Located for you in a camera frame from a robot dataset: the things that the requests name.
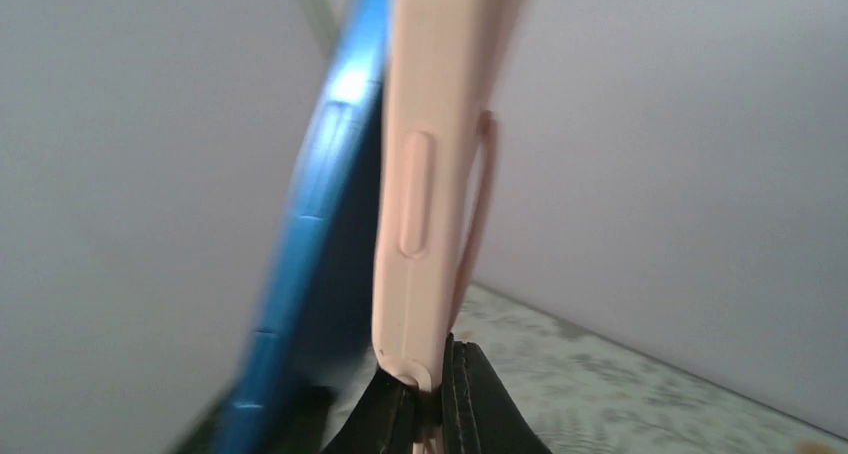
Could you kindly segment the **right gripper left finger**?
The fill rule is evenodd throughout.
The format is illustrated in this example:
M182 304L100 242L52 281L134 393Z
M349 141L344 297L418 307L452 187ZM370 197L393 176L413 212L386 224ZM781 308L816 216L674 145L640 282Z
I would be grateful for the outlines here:
M418 411L417 392L377 368L350 416L321 453L411 454Z

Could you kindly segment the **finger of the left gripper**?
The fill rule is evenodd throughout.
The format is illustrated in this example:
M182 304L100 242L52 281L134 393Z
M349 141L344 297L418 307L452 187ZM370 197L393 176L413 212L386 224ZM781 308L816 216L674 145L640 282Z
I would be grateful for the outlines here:
M168 449L169 453L212 453L218 427L232 391L219 395L197 422ZM259 453L319 453L335 394L313 386L295 399L293 414L280 418Z

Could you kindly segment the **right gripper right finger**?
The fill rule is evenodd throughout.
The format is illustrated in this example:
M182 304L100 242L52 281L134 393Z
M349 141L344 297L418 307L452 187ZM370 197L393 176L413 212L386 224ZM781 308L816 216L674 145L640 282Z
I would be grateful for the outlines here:
M441 385L444 451L550 454L525 421L479 345L449 336Z

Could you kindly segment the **phone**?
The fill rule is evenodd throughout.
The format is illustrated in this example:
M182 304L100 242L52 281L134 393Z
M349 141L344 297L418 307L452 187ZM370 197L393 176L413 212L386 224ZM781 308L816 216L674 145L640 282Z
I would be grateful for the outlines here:
M296 397L342 391L370 343L390 0L354 0L289 186L216 453L257 453Z

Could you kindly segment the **pink phone case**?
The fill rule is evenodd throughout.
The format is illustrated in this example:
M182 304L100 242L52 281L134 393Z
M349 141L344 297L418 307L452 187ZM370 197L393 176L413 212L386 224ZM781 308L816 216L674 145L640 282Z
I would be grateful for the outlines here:
M437 453L443 349L479 253L498 156L489 101L525 0L391 0L372 346L401 384L399 453Z

